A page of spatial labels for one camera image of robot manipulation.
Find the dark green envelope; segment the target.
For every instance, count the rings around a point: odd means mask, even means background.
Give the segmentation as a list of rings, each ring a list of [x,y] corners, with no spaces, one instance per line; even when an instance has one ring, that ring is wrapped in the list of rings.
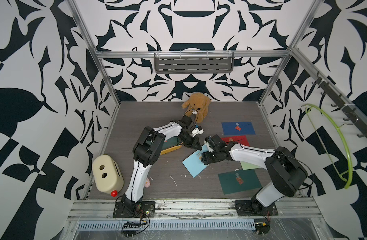
[[[238,170],[218,174],[224,195],[260,189],[262,187],[254,170]]]
[[[181,140],[178,137],[172,137],[163,143],[162,150],[164,151],[170,149],[172,147],[178,146],[179,144],[181,144]]]

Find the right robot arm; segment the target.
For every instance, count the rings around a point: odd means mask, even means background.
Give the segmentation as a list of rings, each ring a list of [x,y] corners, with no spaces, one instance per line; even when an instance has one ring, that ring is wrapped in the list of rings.
[[[245,162],[267,170],[270,182],[250,200],[235,201],[240,216],[274,216],[275,202],[283,197],[293,197],[306,180],[306,169],[285,147],[275,150],[259,149],[237,142],[225,142],[218,135],[206,137],[208,151],[201,154],[205,165],[222,161]]]

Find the light blue envelope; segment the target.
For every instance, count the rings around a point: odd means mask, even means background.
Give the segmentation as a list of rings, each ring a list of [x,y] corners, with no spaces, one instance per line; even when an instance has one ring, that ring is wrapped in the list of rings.
[[[195,178],[207,167],[207,165],[205,165],[201,161],[202,153],[205,153],[207,151],[208,151],[207,146],[203,145],[201,150],[195,151],[193,154],[191,154],[188,158],[186,158],[182,162],[193,178]]]

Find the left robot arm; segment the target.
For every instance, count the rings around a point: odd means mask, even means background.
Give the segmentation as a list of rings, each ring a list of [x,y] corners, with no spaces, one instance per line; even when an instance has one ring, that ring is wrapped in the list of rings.
[[[141,215],[144,185],[165,141],[176,137],[183,146],[200,151],[199,135],[203,133],[203,128],[186,115],[162,127],[145,127],[133,147],[133,172],[127,190],[115,201],[113,217],[134,218]]]

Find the yellow plastic storage box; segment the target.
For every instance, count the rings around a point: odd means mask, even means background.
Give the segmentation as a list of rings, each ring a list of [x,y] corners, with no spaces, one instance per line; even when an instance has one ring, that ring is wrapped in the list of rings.
[[[170,152],[173,152],[173,151],[176,151],[176,150],[179,150],[183,145],[183,142],[181,141],[181,144],[179,144],[178,146],[175,146],[175,147],[172,147],[170,149],[167,149],[167,150],[162,150],[161,149],[161,155],[164,155],[164,154],[167,154],[167,153],[170,153]]]

